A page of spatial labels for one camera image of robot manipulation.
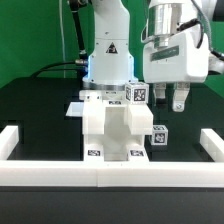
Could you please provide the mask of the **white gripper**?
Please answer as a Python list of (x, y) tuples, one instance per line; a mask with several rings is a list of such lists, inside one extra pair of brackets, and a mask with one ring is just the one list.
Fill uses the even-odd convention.
[(155, 104), (166, 104), (166, 84), (175, 83), (172, 109), (183, 112), (190, 91), (189, 83), (202, 83), (208, 75), (209, 44), (208, 36), (197, 48), (199, 26), (186, 29), (168, 39), (168, 46), (162, 49), (149, 42), (143, 49), (143, 78), (153, 84)]

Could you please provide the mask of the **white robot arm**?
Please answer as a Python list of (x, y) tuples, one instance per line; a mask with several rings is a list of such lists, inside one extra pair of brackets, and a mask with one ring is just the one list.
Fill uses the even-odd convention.
[(93, 8), (94, 49), (88, 54), (78, 33), (81, 59), (87, 63), (83, 85), (93, 89), (122, 89), (134, 84), (134, 57), (139, 48), (143, 80), (153, 86), (154, 98), (165, 99), (174, 85), (173, 110), (181, 112), (192, 83), (202, 83), (209, 58), (224, 60), (212, 47), (210, 23), (224, 21), (224, 0), (147, 0), (146, 22), (132, 25), (131, 11), (122, 0), (69, 0), (79, 26), (78, 10)]

